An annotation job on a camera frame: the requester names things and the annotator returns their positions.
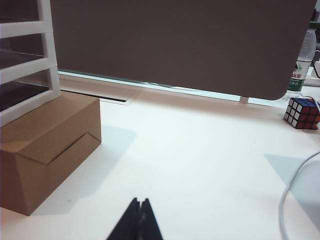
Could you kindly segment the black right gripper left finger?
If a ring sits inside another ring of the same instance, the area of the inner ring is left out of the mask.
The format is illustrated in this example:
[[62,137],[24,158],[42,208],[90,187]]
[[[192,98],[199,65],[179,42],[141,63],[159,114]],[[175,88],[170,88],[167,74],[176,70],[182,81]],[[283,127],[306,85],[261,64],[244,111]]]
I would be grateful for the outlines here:
[[133,198],[107,240],[135,240],[140,202]]

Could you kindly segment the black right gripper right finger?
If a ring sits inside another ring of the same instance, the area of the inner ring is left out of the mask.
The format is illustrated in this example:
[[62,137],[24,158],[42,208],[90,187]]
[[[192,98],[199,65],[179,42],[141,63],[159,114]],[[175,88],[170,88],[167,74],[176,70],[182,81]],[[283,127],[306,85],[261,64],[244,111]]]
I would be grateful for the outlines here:
[[162,240],[162,234],[158,226],[151,203],[146,198],[138,212],[138,224],[136,231],[137,240]]

